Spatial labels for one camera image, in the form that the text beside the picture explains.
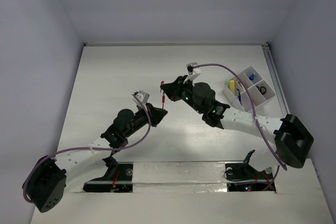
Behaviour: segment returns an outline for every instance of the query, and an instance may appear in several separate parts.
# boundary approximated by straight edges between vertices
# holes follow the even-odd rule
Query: white panel
[[[290,111],[315,138],[311,157],[336,221],[335,17],[336,0],[298,0],[271,48]]]
[[[272,39],[295,0],[64,0],[86,42]]]
[[[51,211],[44,214],[35,211],[32,224],[108,224],[111,219],[117,224],[134,220],[148,224],[333,224],[311,160],[307,160],[303,169],[281,171],[276,187],[280,188],[277,194],[192,190],[173,193],[164,187],[155,193],[152,188],[125,194],[68,193]]]
[[[134,162],[134,193],[227,192],[224,162]]]
[[[272,83],[260,46],[174,46],[174,47],[86,47],[82,54],[59,150],[86,146],[112,124],[118,112],[133,108],[131,93],[143,90],[149,102],[161,106],[160,82],[174,81],[187,74],[190,62],[223,63],[236,72],[253,65]],[[216,98],[231,74],[219,67],[202,68],[196,82],[207,82]],[[243,160],[256,148],[264,148],[261,138],[246,133],[220,130],[206,125],[201,116],[183,101],[167,101],[168,115],[152,129],[147,139],[129,150],[115,154],[118,161],[229,161]],[[260,115],[282,117],[277,99]],[[146,127],[129,138],[134,143]]]
[[[28,223],[22,184],[57,147],[83,42],[62,0],[0,0],[0,223]]]

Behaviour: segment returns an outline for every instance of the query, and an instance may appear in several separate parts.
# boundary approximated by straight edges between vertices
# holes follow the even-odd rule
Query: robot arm
[[[237,130],[260,137],[252,114],[231,108],[215,99],[215,91],[207,83],[193,84],[193,80],[200,75],[198,68],[187,65],[189,76],[179,76],[174,82],[161,85],[161,89],[172,101],[183,100],[197,113],[202,114],[202,120],[211,127],[220,129]],[[287,114],[285,118],[268,118],[258,116],[261,129],[264,132],[271,148],[276,151],[280,160],[285,164],[302,168],[313,137],[294,115]],[[254,150],[247,156],[254,170],[261,171],[275,165],[275,158],[269,150]]]
[[[155,108],[147,103],[149,94],[139,91],[135,95],[138,99],[138,101],[134,99],[138,111],[134,114],[129,109],[121,110],[113,124],[87,147],[74,148],[75,150],[57,155],[56,158],[43,157],[39,160],[38,163],[46,159],[36,168],[24,186],[27,187],[27,196],[40,212],[47,212],[54,208],[64,193],[101,176],[97,162],[105,162],[108,167],[105,177],[114,176],[118,162],[112,155],[128,144],[129,136],[149,123],[142,106],[146,107],[153,127],[156,127],[167,115],[166,110]]]

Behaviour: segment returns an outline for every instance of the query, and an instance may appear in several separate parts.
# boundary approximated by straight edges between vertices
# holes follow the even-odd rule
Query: blue marker
[[[237,92],[238,92],[238,100],[240,102],[240,105],[242,105],[242,96],[240,95],[240,90],[237,89]]]
[[[252,73],[252,74],[250,75],[249,79],[250,79],[251,81],[253,81],[255,75],[256,75],[256,73]]]

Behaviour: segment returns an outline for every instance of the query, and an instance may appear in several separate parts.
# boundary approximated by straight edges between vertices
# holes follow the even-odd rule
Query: gray wall
[[[265,42],[295,0],[63,0],[85,42]]]
[[[21,186],[56,149],[81,50],[60,0],[0,0],[0,223],[30,223]]]
[[[315,138],[312,158],[336,220],[336,0],[298,0],[271,43],[292,113]]]

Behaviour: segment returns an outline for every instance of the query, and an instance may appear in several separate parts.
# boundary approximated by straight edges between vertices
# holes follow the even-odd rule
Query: white box
[[[250,80],[249,77],[251,74],[255,73],[254,79]],[[275,97],[275,91],[270,87],[270,85],[262,78],[262,76],[258,73],[258,71],[250,66],[246,68],[244,71],[238,74],[238,77],[241,79],[242,83],[247,87],[249,93],[252,96],[254,105],[256,109],[260,109],[265,106],[273,97]],[[226,83],[230,80],[235,81],[235,89],[236,92],[233,94],[230,88],[226,85]],[[261,94],[258,88],[264,87],[266,89],[265,94]],[[241,103],[238,98],[238,91],[240,90]],[[225,81],[223,87],[223,93],[226,96],[227,100],[231,103],[231,105],[241,111],[251,112],[252,105],[250,99],[244,89],[243,85],[238,81],[236,77],[232,77]]]

